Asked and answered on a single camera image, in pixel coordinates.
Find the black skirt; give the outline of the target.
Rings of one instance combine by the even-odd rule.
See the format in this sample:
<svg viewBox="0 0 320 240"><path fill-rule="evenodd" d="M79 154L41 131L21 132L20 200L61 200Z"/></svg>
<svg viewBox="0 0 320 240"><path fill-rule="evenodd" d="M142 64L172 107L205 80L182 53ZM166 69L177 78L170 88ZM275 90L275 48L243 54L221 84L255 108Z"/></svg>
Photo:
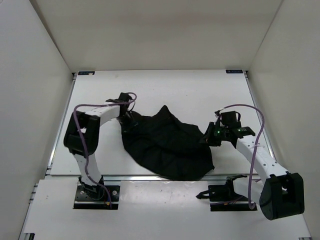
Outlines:
<svg viewBox="0 0 320 240"><path fill-rule="evenodd" d="M141 167L173 181L196 181L214 170L212 152L200 144L203 133L181 122L166 105L153 116L141 115L139 130L124 131L123 147Z"/></svg>

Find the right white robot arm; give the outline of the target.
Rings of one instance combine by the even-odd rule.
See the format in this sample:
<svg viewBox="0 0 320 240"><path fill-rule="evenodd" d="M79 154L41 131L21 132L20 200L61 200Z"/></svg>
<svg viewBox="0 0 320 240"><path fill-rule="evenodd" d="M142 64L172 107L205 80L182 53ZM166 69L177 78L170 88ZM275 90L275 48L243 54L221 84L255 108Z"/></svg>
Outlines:
<svg viewBox="0 0 320 240"><path fill-rule="evenodd" d="M217 198L216 205L227 205L246 198L250 204L259 206L270 221L304 213L303 178L277 163L250 127L242 127L238 123L225 126L210 122L202 143L219 147L222 142L230 142L253 166L260 180L256 182L243 174L229 176L225 184L210 186L200 192L197 199Z"/></svg>

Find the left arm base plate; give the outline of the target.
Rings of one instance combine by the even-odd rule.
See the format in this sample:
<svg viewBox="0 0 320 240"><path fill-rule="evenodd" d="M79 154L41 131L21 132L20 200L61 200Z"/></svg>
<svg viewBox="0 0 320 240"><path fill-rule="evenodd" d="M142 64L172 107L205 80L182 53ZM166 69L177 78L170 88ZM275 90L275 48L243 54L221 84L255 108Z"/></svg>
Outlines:
<svg viewBox="0 0 320 240"><path fill-rule="evenodd" d="M109 195L104 188L97 186L95 190L88 186L77 183L74 196L73 208L76 210L118 210L120 200L120 185L106 185Z"/></svg>

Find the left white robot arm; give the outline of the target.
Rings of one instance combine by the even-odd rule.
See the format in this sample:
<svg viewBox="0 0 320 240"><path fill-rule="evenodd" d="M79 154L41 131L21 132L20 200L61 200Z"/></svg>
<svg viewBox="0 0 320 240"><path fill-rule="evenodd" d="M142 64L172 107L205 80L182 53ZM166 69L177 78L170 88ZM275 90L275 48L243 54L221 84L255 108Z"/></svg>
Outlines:
<svg viewBox="0 0 320 240"><path fill-rule="evenodd" d="M112 202L111 194L104 184L95 156L100 128L113 119L128 115L128 107L134 105L137 99L132 95L132 92L125 93L123 99L108 99L103 104L76 105L63 139L64 146L77 162L83 190L96 201L105 199L109 205Z"/></svg>

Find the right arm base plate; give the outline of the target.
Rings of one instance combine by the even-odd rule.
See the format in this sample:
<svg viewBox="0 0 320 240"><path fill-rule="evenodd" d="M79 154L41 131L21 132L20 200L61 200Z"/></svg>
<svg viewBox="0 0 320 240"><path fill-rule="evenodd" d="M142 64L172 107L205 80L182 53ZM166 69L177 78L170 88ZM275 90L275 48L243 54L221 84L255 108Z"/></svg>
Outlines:
<svg viewBox="0 0 320 240"><path fill-rule="evenodd" d="M252 212L257 211L249 207L248 198L234 193L227 183L210 184L208 189L196 195L199 200L209 200L211 212Z"/></svg>

